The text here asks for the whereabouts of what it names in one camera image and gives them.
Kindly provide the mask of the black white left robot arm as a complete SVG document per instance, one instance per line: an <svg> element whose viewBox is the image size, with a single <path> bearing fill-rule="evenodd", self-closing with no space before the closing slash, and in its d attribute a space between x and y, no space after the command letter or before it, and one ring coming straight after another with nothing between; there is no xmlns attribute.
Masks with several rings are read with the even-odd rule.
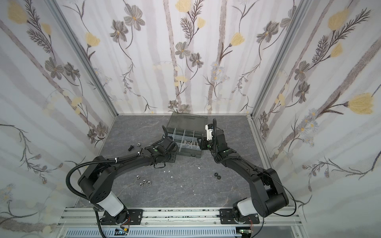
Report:
<svg viewBox="0 0 381 238"><path fill-rule="evenodd" d="M124 225L131 220L128 208L112 192L114 180L141 167L162 165L175 157L176 143L165 126L164 135L157 142L136 154L106 159L98 156L93 161L72 168L65 179L67 188L75 195L89 201L95 209L105 212L108 221L115 225Z"/></svg>

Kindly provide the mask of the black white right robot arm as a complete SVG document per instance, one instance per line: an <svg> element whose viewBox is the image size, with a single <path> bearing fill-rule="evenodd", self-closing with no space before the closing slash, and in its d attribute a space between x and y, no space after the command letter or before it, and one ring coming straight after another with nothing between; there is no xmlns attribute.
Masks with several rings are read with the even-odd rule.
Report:
<svg viewBox="0 0 381 238"><path fill-rule="evenodd" d="M244 159L226 142L224 131L217 126L217 120L205 126L206 137L198 138L201 150L209 150L217 164L235 171L248 184L250 197L234 203L232 216L243 222L251 215L265 218L289 205L289 190L281 183L274 169L264 169Z"/></svg>

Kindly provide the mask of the green compartment organizer box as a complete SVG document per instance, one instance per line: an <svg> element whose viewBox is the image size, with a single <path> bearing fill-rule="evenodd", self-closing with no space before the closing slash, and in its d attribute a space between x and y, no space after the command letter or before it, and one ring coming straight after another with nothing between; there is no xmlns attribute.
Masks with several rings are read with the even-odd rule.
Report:
<svg viewBox="0 0 381 238"><path fill-rule="evenodd" d="M201 158L200 142L207 125L207 116L173 112L167 124L168 135L177 144L177 155Z"/></svg>

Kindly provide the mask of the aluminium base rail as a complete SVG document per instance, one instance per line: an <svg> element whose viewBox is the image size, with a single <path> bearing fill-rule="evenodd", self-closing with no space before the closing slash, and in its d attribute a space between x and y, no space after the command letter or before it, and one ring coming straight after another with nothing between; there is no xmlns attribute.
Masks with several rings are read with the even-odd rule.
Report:
<svg viewBox="0 0 381 238"><path fill-rule="evenodd" d="M152 228L152 227L243 227L244 224L221 224L220 208L144 208L142 214L132 214L126 224L127 227ZM302 219L294 214L290 217L270 215L260 217L261 224L268 227L275 226L302 226ZM96 228L95 212L91 208L66 208L57 224L58 228Z"/></svg>

